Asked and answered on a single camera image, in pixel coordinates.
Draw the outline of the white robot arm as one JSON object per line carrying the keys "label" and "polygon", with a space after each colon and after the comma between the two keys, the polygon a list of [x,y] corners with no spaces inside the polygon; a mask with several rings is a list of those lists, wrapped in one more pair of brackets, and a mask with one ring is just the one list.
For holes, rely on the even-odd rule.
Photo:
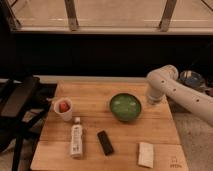
{"label": "white robot arm", "polygon": [[177,82],[178,70],[173,65],[165,65],[150,71],[147,76],[147,100],[159,103],[164,95],[195,114],[213,127],[213,97],[193,90]]}

